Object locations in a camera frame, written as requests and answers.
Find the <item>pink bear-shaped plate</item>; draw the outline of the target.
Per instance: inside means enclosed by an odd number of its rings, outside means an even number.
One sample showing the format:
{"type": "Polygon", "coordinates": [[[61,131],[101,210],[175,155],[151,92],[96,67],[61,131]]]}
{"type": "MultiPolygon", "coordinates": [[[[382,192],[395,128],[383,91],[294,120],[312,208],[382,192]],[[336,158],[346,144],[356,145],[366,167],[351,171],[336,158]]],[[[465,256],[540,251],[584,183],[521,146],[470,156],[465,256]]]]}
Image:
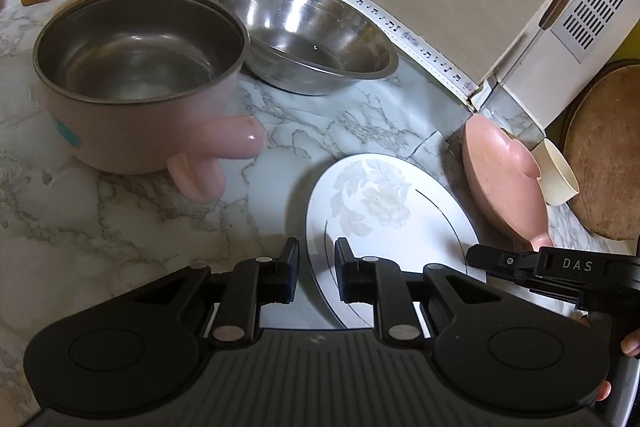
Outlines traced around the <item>pink bear-shaped plate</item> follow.
{"type": "Polygon", "coordinates": [[[476,205],[516,247],[551,247],[549,219],[533,154],[491,120],[472,116],[464,125],[462,159],[476,205]]]}

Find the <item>cream small bowl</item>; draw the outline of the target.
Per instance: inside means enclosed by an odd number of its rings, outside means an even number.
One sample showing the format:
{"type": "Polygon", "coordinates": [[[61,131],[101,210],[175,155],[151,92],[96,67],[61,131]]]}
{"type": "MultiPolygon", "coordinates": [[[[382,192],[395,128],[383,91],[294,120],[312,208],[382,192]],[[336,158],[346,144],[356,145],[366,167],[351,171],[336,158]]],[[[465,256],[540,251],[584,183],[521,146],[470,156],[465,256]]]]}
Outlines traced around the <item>cream small bowl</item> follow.
{"type": "Polygon", "coordinates": [[[532,150],[540,170],[539,185],[549,206],[561,206],[579,193],[579,184],[560,150],[543,139],[532,150]]]}

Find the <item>white floral plate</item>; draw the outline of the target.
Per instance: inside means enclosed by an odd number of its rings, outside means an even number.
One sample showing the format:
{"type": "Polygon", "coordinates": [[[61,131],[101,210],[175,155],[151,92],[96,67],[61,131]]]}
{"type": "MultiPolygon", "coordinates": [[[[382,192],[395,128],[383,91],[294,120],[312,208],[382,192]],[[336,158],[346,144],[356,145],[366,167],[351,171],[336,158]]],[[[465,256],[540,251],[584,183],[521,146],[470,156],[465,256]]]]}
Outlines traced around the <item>white floral plate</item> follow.
{"type": "Polygon", "coordinates": [[[390,259],[413,273],[440,263],[486,281],[484,271],[466,265],[477,236],[457,201],[429,174],[392,156],[337,161],[314,184],[306,213],[307,253],[323,300],[346,329],[371,327],[370,305],[340,298],[334,243],[341,237],[357,258],[390,259]]]}

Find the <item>grey ventilation grille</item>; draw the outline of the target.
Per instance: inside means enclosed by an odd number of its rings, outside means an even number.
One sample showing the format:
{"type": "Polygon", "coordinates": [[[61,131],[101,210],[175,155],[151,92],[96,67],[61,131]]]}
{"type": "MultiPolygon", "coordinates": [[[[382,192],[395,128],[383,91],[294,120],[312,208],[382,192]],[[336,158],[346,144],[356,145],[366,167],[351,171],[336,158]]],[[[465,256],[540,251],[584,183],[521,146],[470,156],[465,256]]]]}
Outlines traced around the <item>grey ventilation grille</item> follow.
{"type": "Polygon", "coordinates": [[[570,0],[550,29],[555,60],[575,67],[605,62],[638,16],[639,0],[570,0]]]}

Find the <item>stainless steel bowl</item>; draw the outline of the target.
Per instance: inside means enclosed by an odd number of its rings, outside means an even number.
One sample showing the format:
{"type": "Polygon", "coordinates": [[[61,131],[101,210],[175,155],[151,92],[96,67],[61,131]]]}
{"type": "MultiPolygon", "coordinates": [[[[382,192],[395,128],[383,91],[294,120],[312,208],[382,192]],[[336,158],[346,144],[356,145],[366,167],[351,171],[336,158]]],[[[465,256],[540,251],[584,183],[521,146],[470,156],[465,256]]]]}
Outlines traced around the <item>stainless steel bowl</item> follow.
{"type": "Polygon", "coordinates": [[[214,0],[250,35],[245,66],[260,80],[301,95],[328,95],[397,72],[384,32],[341,0],[214,0]]]}

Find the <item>round wooden cutting board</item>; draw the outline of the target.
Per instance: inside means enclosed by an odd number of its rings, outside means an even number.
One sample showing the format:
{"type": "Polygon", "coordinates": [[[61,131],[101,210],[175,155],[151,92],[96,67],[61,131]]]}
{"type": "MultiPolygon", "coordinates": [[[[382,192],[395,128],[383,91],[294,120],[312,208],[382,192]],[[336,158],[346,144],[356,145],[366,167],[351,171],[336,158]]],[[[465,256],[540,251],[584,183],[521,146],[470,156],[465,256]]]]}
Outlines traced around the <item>round wooden cutting board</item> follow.
{"type": "Polygon", "coordinates": [[[639,236],[639,62],[605,67],[572,107],[562,151],[578,181],[570,200],[588,231],[639,236]]]}

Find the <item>pink steel-lined mug bowl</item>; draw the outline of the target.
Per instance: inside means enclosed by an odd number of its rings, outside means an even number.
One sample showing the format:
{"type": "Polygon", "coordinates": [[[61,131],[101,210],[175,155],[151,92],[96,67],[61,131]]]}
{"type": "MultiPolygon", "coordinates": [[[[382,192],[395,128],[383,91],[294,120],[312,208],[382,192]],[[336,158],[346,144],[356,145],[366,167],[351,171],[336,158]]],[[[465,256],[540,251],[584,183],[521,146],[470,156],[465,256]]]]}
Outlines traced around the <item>pink steel-lined mug bowl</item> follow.
{"type": "Polygon", "coordinates": [[[108,173],[167,170],[192,202],[224,195],[224,159],[260,154],[253,116],[227,116],[250,50],[213,0],[78,0],[41,29],[32,61],[58,134],[108,173]]]}

